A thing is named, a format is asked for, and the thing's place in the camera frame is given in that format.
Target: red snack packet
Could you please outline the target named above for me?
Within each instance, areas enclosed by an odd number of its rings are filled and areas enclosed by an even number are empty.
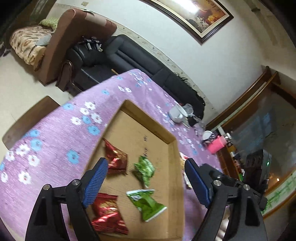
[[[128,155],[118,148],[112,146],[109,141],[103,139],[105,142],[105,158],[109,162],[108,173],[126,174],[126,166],[128,164]]]
[[[98,193],[92,205],[96,218],[91,222],[96,231],[128,234],[117,206],[117,198],[116,195]]]

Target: candy wrapper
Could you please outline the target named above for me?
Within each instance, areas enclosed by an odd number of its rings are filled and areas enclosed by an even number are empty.
[[[126,174],[126,166],[128,163],[128,155],[118,148],[112,146],[109,141],[105,142],[105,158],[109,162],[108,173],[124,173]]]
[[[150,185],[150,178],[153,177],[155,168],[148,158],[140,156],[139,162],[135,163],[135,176],[144,183],[145,187],[148,188]]]
[[[154,189],[139,189],[126,192],[126,195],[129,197],[132,203],[142,213],[142,219],[145,222],[154,219],[167,209],[165,205],[156,202],[151,197],[154,191]]]
[[[92,205],[96,218],[91,222],[96,231],[128,234],[117,206],[117,198],[116,195],[98,193]]]

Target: purple tablecloth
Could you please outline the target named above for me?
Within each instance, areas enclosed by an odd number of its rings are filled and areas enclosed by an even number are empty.
[[[175,124],[167,113],[175,101],[138,69],[104,81],[79,94],[33,127],[7,152],[0,165],[0,217],[21,237],[42,186],[67,185],[82,176],[104,128],[125,99],[131,100],[172,134],[179,151],[198,165],[208,163],[220,169],[216,156],[200,144],[193,128]],[[185,230],[183,240],[191,240],[206,209],[193,190],[184,184]],[[63,205],[65,222],[68,216]],[[71,240],[76,240],[68,230]]]

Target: picture frame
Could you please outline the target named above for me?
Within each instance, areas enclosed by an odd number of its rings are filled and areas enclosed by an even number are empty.
[[[218,0],[141,0],[185,28],[200,44],[233,19]]]

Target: cardboard box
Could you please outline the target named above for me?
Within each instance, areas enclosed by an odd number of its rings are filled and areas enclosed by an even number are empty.
[[[100,157],[104,157],[103,138],[128,154],[127,175],[107,175],[100,193],[118,195],[118,207],[129,234],[121,240],[181,240],[184,226],[183,184],[180,157],[176,138],[158,122],[149,117],[129,100],[125,100],[99,140],[87,170],[92,169]],[[168,208],[149,222],[126,196],[126,191],[143,189],[132,174],[139,156],[147,154],[155,166],[150,187],[155,189],[152,197]],[[94,217],[91,207],[87,209],[90,220]],[[118,235],[100,234],[102,241],[118,240]]]

